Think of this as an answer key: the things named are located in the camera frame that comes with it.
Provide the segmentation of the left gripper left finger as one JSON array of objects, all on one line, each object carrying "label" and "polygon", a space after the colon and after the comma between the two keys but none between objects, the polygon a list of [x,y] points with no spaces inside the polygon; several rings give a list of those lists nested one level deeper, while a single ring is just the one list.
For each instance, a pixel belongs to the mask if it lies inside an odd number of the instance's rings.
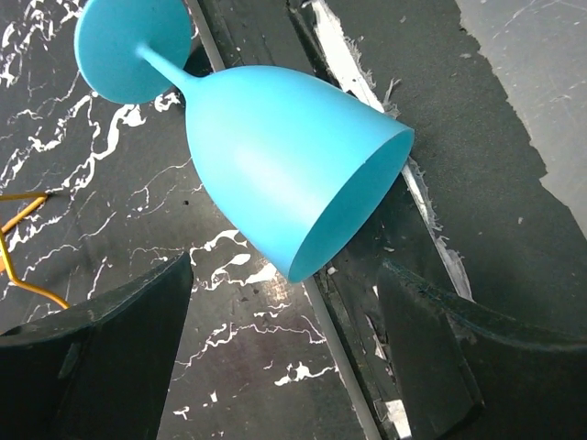
[{"label": "left gripper left finger", "polygon": [[3,333],[2,438],[156,438],[193,282],[182,253]]}]

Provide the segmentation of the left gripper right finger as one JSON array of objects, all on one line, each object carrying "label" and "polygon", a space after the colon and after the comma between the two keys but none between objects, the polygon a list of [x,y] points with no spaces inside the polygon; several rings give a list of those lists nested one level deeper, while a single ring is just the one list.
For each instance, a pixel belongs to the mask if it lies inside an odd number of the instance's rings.
[{"label": "left gripper right finger", "polygon": [[376,286],[415,439],[583,439],[586,340],[525,324],[385,260]]}]

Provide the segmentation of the blue plastic wine glass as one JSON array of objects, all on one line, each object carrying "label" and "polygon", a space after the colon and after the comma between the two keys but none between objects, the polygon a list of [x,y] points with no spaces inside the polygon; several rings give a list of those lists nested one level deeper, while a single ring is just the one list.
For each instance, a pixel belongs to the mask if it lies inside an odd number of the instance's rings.
[{"label": "blue plastic wine glass", "polygon": [[288,281],[325,266],[401,173],[412,128],[315,76],[267,65],[196,77],[180,1],[90,1],[74,31],[85,81],[105,99],[186,101],[188,146],[221,213]]}]

